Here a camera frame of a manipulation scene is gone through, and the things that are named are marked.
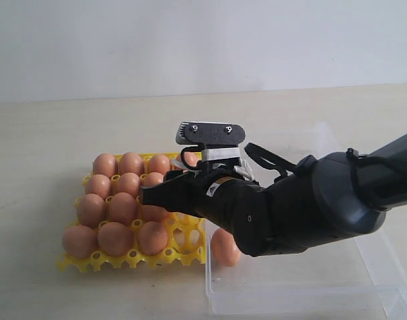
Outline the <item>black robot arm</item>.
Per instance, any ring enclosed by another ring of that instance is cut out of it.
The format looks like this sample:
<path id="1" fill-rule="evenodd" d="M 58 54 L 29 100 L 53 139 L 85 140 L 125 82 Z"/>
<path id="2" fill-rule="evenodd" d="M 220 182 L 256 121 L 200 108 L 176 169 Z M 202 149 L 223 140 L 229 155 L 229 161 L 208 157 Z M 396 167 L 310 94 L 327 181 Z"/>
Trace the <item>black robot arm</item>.
<path id="1" fill-rule="evenodd" d="M 407 205 L 407 134 L 361 155 L 355 149 L 298 163 L 247 143 L 250 159 L 278 177 L 262 187 L 241 158 L 244 129 L 231 123 L 183 122 L 176 141 L 199 151 L 162 183 L 143 187 L 144 205 L 211 221 L 252 257 L 301 253 L 377 231 L 387 211 Z"/>

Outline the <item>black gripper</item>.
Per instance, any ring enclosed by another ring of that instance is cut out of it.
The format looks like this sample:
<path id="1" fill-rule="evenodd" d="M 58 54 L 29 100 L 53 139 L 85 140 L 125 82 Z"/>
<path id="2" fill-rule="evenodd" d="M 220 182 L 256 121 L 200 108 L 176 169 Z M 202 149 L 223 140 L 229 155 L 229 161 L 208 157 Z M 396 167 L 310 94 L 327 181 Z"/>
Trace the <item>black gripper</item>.
<path id="1" fill-rule="evenodd" d="M 230 233 L 267 232 L 265 189 L 226 166 L 168 171 L 163 183 L 142 187 L 139 196 L 143 205 L 205 217 Z"/>

